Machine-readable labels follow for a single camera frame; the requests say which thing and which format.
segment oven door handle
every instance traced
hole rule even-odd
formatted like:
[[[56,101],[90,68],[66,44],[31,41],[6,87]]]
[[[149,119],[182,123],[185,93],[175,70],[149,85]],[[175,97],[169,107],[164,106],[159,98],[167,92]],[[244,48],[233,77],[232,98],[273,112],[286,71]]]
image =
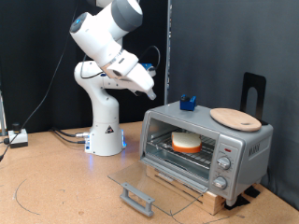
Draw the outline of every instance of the oven door handle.
[[[142,214],[152,217],[153,212],[151,211],[151,204],[155,201],[153,198],[151,198],[149,195],[141,192],[140,190],[134,188],[133,186],[129,185],[128,183],[121,184],[123,187],[123,193],[121,194],[121,198],[131,205],[134,209],[141,212]],[[144,200],[146,202],[146,206],[142,206],[140,203],[137,203],[133,199],[129,197],[129,191],[132,192],[134,195],[139,197],[140,199]]]

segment wooden block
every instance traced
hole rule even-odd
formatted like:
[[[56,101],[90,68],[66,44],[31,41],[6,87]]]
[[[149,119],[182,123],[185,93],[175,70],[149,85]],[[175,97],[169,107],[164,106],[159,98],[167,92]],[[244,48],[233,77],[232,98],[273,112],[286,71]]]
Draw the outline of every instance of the wooden block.
[[[151,166],[147,166],[147,176],[154,179],[158,183],[173,190],[175,193],[187,200],[194,201],[194,204],[204,209],[211,215],[217,214],[223,207],[225,199],[211,192],[204,193],[201,197],[200,191],[193,189],[175,178],[165,175]]]

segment oven control knob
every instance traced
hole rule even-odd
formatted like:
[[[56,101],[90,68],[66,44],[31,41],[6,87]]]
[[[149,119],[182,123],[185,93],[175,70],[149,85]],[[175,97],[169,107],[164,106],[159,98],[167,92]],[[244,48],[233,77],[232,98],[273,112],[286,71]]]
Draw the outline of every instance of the oven control knob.
[[[218,176],[214,181],[213,185],[219,189],[225,189],[227,186],[226,180],[222,176]]]
[[[231,162],[227,157],[219,158],[217,163],[223,170],[228,170],[231,167]]]

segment wooden table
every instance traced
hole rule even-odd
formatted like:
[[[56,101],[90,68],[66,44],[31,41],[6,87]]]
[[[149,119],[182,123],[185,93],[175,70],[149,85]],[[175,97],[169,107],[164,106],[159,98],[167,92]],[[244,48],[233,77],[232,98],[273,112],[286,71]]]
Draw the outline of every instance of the wooden table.
[[[9,149],[0,163],[3,223],[299,223],[298,211],[263,186],[250,204],[212,216],[195,205],[170,217],[145,217],[120,199],[107,176],[139,160],[141,122],[121,124],[128,147],[112,157],[87,154],[53,133],[29,134],[29,147]],[[70,130],[69,133],[88,131]]]

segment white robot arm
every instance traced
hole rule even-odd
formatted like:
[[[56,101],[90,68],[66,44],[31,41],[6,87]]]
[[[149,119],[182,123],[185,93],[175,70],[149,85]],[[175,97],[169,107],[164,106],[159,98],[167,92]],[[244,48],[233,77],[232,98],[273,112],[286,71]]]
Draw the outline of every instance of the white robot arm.
[[[105,0],[93,0],[104,6]],[[94,62],[79,63],[76,82],[89,94],[93,104],[93,126],[86,138],[85,151],[99,156],[118,154],[122,149],[119,103],[105,89],[143,91],[153,100],[153,79],[134,54],[122,49],[120,38],[142,23],[136,0],[114,0],[100,13],[80,15],[70,34]]]
[[[136,0],[114,0],[100,13],[83,13],[70,33],[83,51],[124,88],[145,92],[153,100],[154,82],[137,57],[116,41],[142,23],[142,10]]]

